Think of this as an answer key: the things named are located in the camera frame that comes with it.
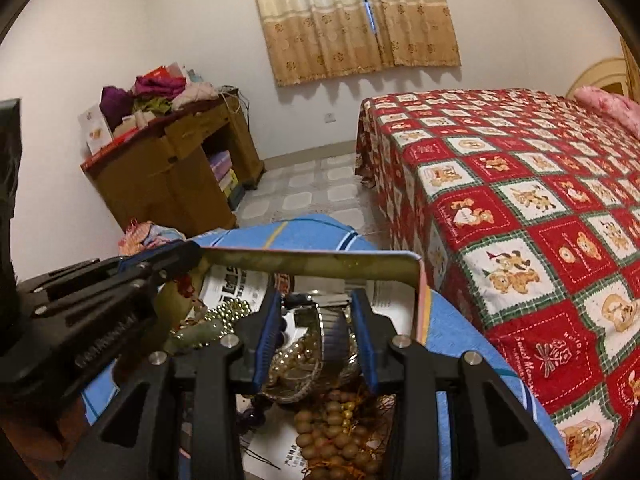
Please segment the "person's left hand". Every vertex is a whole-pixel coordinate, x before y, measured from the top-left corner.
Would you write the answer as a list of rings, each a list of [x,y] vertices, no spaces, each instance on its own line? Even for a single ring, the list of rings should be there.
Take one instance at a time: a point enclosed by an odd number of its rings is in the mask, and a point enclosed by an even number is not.
[[[2,418],[1,429],[37,479],[58,479],[62,471],[61,464],[85,437],[90,424],[85,402],[78,398],[62,413],[52,429],[44,429],[15,417]]]

